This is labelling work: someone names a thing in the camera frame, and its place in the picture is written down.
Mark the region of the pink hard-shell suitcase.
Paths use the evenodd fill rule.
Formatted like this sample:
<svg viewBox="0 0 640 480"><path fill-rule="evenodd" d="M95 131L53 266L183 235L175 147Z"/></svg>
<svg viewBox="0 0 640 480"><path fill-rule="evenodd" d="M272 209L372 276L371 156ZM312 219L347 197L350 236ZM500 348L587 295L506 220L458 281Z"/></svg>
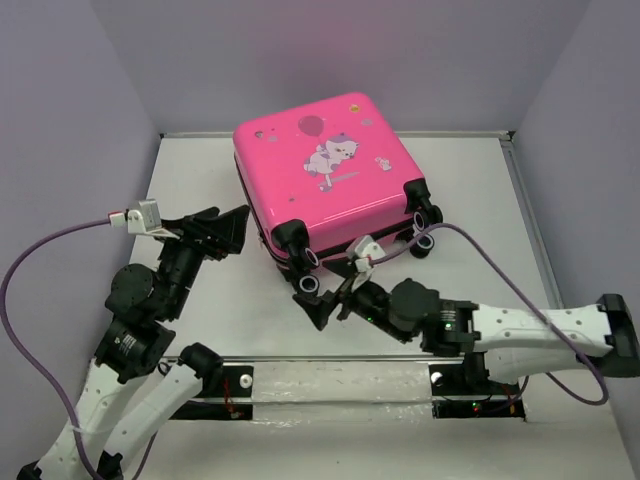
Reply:
<svg viewBox="0 0 640 480"><path fill-rule="evenodd" d="M240 124L239 179L259 236L299 293L357 238L410 241L443 220L426 178L374 101L349 92Z"/></svg>

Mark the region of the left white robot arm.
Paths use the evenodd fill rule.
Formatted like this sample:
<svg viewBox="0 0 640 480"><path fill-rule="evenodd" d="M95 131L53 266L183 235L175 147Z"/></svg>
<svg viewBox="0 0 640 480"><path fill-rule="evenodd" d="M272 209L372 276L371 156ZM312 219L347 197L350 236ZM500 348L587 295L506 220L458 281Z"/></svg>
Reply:
<svg viewBox="0 0 640 480"><path fill-rule="evenodd" d="M175 338L166 323L179 318L206 260L241 253L250 209L210 207L175 220L154 200L113 212L104 224L162 244L157 267L128 264L113 277L105 307L112 320L90 360L83 391L70 402L51 381L69 419L48 452L25 465L21 479L121 479L136 457L147 459L157 431L187 401L215 392L222 358L208 347L185 347L177 363L133 409L127 406L161 363Z"/></svg>

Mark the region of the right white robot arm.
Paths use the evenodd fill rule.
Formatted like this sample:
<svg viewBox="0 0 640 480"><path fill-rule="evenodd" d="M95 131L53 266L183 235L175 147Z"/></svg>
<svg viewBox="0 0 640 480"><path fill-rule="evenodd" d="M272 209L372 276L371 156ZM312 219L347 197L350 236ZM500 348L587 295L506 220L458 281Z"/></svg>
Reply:
<svg viewBox="0 0 640 480"><path fill-rule="evenodd" d="M331 315L344 320L356 314L401 343L418 338L425 353L462 358L460 379L473 392L588 365L605 378L639 374L639 342L618 294L604 294L583 307L535 313L445 299L407 278L391 291L348 279L336 291L296 293L293 299L318 330Z"/></svg>

